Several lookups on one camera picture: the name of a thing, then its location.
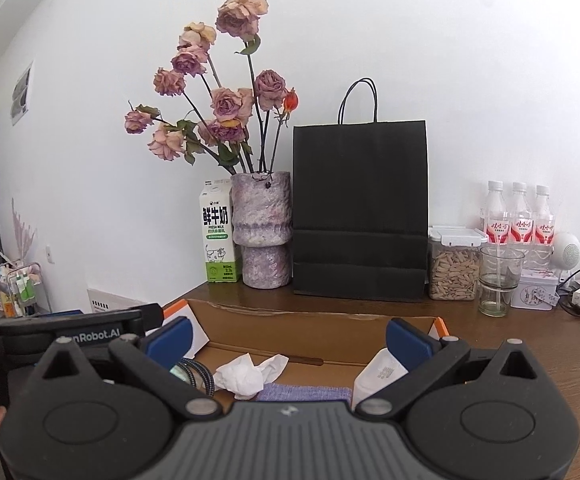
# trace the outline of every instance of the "textured vase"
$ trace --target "textured vase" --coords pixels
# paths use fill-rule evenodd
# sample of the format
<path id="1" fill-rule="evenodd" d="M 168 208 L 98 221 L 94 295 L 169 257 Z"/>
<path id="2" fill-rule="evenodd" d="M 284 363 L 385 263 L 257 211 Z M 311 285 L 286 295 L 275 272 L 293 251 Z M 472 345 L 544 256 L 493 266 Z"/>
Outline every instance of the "textured vase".
<path id="1" fill-rule="evenodd" d="M 290 172 L 232 175 L 234 243 L 273 247 L 292 238 Z"/>
<path id="2" fill-rule="evenodd" d="M 292 265 L 287 245 L 242 247 L 243 283 L 253 288 L 277 288 L 290 283 Z"/>
<path id="3" fill-rule="evenodd" d="M 234 243 L 241 246 L 243 283 L 277 288 L 291 277 L 292 200 L 290 173 L 232 176 Z"/>

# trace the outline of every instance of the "cow illustration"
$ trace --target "cow illustration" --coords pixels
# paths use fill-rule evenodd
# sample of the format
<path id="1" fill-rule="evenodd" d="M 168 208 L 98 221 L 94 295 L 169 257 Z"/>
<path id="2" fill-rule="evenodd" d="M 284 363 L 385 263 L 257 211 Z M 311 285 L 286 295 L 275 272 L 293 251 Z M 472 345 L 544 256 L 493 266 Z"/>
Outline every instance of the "cow illustration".
<path id="1" fill-rule="evenodd" d="M 222 262 L 223 258 L 225 257 L 225 249 L 223 247 L 219 247 L 218 249 L 209 251 L 208 246 L 206 245 L 205 254 L 209 262 Z"/>

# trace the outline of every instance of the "wall outlet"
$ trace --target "wall outlet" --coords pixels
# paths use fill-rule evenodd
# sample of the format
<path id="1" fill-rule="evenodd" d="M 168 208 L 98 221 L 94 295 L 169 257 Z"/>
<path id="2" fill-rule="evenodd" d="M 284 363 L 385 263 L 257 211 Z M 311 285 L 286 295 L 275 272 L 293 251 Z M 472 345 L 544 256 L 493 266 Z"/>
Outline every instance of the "wall outlet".
<path id="1" fill-rule="evenodd" d="M 88 289 L 88 299 L 92 312 L 109 312 L 110 310 L 122 310 L 131 306 L 145 304 L 145 301 L 132 300 L 109 292 L 102 292 L 94 288 Z"/>
<path id="2" fill-rule="evenodd" d="M 54 264 L 54 258 L 52 257 L 52 251 L 49 245 L 46 245 L 46 260 L 48 260 L 49 264 Z"/>

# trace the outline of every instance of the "white bottle cap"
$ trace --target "white bottle cap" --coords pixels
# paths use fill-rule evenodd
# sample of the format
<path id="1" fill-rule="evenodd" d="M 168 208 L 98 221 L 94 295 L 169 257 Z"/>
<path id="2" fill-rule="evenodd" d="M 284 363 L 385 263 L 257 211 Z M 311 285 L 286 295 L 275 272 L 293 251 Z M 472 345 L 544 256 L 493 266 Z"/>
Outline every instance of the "white bottle cap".
<path id="1" fill-rule="evenodd" d="M 503 182 L 500 180 L 489 180 L 487 182 L 487 187 L 490 191 L 502 191 L 503 190 Z"/>

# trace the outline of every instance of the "fresh milk carton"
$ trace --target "fresh milk carton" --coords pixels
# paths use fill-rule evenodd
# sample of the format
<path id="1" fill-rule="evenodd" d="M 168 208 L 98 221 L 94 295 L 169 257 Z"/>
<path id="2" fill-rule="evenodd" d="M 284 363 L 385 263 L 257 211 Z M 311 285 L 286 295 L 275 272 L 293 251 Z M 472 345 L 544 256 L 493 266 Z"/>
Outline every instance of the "fresh milk carton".
<path id="1" fill-rule="evenodd" d="M 241 258 L 232 241 L 231 181 L 206 180 L 199 196 L 205 271 L 209 282 L 236 282 Z"/>

